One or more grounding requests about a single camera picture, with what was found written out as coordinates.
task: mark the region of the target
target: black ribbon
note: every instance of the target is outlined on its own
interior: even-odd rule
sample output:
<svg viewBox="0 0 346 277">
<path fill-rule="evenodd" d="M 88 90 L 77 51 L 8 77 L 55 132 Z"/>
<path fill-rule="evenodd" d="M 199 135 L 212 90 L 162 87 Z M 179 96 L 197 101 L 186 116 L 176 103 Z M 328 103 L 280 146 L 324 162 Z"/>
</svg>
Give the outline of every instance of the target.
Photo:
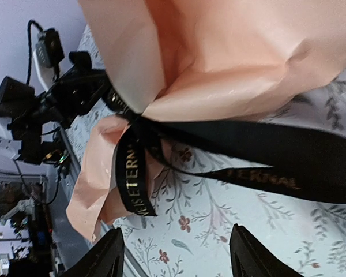
<svg viewBox="0 0 346 277">
<path fill-rule="evenodd" d="M 131 122 L 131 128 L 122 136 L 119 145 L 134 141 L 138 152 L 147 150 L 161 164 L 180 173 L 305 200 L 346 204 L 345 137 L 319 130 L 255 122 L 162 123 L 136 115 L 125 105 L 122 110 L 122 116 Z M 166 160 L 161 138 L 269 167 L 190 173 Z M 126 156 L 126 149 L 118 147 L 117 157 Z M 121 196 L 125 198 L 123 203 L 127 210 L 136 213 L 127 200 L 126 182 L 126 179 L 120 178 L 117 185 L 120 191 L 124 191 Z M 145 215 L 155 215 L 147 194 L 145 196 L 144 203 L 149 203 L 151 211 Z"/>
</svg>

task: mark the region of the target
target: floral pattern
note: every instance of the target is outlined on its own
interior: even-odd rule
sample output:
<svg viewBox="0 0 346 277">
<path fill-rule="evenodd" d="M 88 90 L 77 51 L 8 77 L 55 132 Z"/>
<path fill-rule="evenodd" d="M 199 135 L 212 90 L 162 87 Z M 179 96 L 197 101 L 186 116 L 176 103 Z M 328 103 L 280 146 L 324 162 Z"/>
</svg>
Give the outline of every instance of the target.
<svg viewBox="0 0 346 277">
<path fill-rule="evenodd" d="M 94 66 L 103 66 L 88 27 L 80 50 L 91 52 Z M 67 131 L 79 161 L 91 129 L 111 113 L 99 102 Z M 346 136 L 346 69 L 331 84 L 295 97 L 264 121 Z M 172 152 L 171 163 L 192 172 L 256 166 L 180 144 Z M 303 276 L 346 277 L 346 205 L 259 192 L 169 169 L 161 172 L 151 202 L 158 217 L 115 222 L 147 276 L 232 276 L 228 240 L 238 223 Z"/>
</svg>

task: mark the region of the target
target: tablecloth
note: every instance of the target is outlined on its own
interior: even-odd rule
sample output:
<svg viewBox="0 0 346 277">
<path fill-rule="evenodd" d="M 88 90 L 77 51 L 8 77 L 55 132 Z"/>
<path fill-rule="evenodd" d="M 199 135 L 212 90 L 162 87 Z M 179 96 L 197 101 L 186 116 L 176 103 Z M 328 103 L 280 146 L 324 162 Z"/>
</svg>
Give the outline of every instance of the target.
<svg viewBox="0 0 346 277">
<path fill-rule="evenodd" d="M 79 50 L 89 51 L 93 66 L 103 68 L 88 27 Z M 90 131 L 110 114 L 100 101 L 67 131 L 79 162 Z M 297 96 L 264 121 L 346 136 L 346 69 L 328 86 Z M 185 170 L 256 166 L 180 144 L 172 150 L 171 162 Z M 122 228 L 126 247 L 148 276 L 232 276 L 229 238 L 238 223 L 303 276 L 346 277 L 346 205 L 299 200 L 169 169 L 156 182 L 151 201 L 158 217 L 129 216 L 114 224 Z"/>
</svg>

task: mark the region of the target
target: pink wrapping paper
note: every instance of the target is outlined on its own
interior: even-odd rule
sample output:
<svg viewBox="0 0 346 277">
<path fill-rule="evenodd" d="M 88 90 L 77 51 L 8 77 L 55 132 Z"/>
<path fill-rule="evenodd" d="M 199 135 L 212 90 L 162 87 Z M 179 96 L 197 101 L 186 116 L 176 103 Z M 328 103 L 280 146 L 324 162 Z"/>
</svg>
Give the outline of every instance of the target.
<svg viewBox="0 0 346 277">
<path fill-rule="evenodd" d="M 116 116 L 103 118 L 92 130 L 82 161 L 81 172 L 66 214 L 70 224 L 86 239 L 100 238 L 101 220 L 113 224 L 126 211 L 115 183 L 113 156 L 115 147 L 128 128 L 128 122 Z M 170 156 L 168 144 L 163 141 L 164 153 Z M 146 152 L 148 194 L 151 195 L 155 178 L 163 166 Z"/>
<path fill-rule="evenodd" d="M 258 117 L 346 67 L 346 0 L 79 3 L 116 90 L 156 121 Z"/>
</svg>

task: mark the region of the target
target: wall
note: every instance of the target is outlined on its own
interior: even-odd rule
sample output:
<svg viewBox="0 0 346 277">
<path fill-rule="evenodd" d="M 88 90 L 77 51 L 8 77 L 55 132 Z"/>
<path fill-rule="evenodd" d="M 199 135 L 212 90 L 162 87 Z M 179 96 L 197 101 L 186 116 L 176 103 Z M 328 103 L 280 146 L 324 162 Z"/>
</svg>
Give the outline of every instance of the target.
<svg viewBox="0 0 346 277">
<path fill-rule="evenodd" d="M 6 75 L 23 82 L 27 78 L 27 22 L 30 19 L 35 19 L 45 29 L 55 27 L 59 31 L 66 56 L 69 51 L 77 49 L 86 25 L 76 0 L 0 0 L 0 83 Z M 32 33 L 35 40 L 36 29 Z M 70 67 L 67 58 L 61 67 L 63 70 Z M 42 92 L 34 68 L 31 85 L 36 93 Z M 25 173 L 46 170 L 44 166 L 26 164 L 21 168 Z M 0 169 L 16 170 L 13 162 L 3 157 L 0 157 Z"/>
</svg>

